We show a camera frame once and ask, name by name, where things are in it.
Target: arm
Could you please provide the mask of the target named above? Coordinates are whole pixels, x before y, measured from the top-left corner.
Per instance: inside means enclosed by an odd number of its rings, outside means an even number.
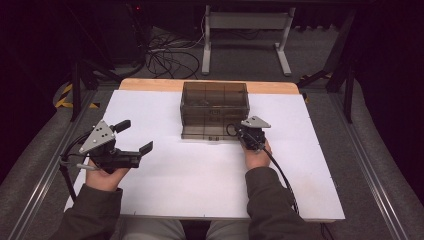
[[[269,168],[264,151],[245,150],[247,212],[251,218],[250,239],[311,239],[304,220],[291,208],[293,195],[284,188],[277,173]]]
[[[86,184],[50,239],[109,239],[121,211],[122,189],[118,184],[128,170],[117,169],[113,174],[87,171]]]

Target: tinted plastic box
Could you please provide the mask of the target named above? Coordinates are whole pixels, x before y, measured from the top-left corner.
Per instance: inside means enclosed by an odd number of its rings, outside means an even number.
[[[227,125],[249,116],[245,83],[185,82],[181,97],[182,139],[233,140]]]

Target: hand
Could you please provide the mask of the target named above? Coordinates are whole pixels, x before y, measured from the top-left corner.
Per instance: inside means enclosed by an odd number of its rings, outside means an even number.
[[[269,167],[271,160],[265,151],[261,150],[256,152],[254,150],[247,150],[243,145],[246,167],[248,170],[257,168],[257,167]],[[265,140],[265,148],[272,154],[271,146],[268,143],[268,140]]]
[[[95,166],[91,160],[88,162],[88,165]],[[129,170],[129,168],[118,168],[112,174],[101,169],[95,171],[87,170],[85,184],[98,190],[114,192]]]

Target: white tabletop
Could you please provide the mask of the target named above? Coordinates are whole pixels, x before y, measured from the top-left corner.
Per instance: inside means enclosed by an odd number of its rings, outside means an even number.
[[[191,219],[245,219],[244,155],[236,141],[181,139],[180,92],[116,90],[104,115],[108,125],[131,120],[116,147],[138,149],[153,141],[138,169],[122,180],[121,214]],[[301,95],[249,94],[250,116],[263,129],[306,221],[344,219],[334,183]],[[85,180],[82,170],[74,185]],[[69,199],[66,208],[72,206]]]

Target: dark sleeve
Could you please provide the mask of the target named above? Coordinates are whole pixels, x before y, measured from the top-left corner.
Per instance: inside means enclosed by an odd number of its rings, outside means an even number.
[[[106,192],[83,185],[50,239],[109,239],[121,211],[122,189]]]
[[[246,184],[250,239],[311,239],[305,221],[291,208],[293,195],[272,168],[248,171]]]

